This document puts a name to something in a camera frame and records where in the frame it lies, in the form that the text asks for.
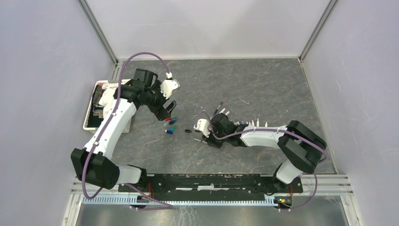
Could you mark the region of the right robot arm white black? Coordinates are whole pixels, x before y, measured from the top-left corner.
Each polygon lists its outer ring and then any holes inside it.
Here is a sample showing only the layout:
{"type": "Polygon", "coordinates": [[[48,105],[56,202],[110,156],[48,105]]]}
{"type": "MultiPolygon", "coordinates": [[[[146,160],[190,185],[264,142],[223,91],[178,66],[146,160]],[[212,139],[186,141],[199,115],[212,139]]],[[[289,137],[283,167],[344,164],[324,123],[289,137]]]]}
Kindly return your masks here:
{"type": "Polygon", "coordinates": [[[198,119],[194,130],[202,134],[209,145],[221,148],[224,143],[234,147],[263,146],[280,149],[287,160],[272,178],[277,192],[286,191],[302,174],[314,173],[319,163],[328,158],[326,142],[299,121],[292,120],[279,127],[259,126],[256,122],[234,123],[224,113],[213,118],[198,119]]]}

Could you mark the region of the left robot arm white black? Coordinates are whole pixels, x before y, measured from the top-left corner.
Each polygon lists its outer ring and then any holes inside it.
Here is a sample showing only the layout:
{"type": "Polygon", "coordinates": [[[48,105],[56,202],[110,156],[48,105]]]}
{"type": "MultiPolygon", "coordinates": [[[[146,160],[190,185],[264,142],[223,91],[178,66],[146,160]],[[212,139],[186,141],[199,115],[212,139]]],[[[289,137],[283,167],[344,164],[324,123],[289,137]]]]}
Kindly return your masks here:
{"type": "Polygon", "coordinates": [[[77,178],[105,189],[129,183],[135,191],[144,191],[148,186],[146,170],[130,165],[117,166],[111,161],[114,148],[140,106],[148,107],[159,121],[169,118],[176,101],[164,105],[179,87],[170,73],[160,81],[157,74],[144,69],[136,69],[132,79],[121,81],[113,95],[111,108],[96,133],[82,149],[72,151],[71,161],[77,178]]]}

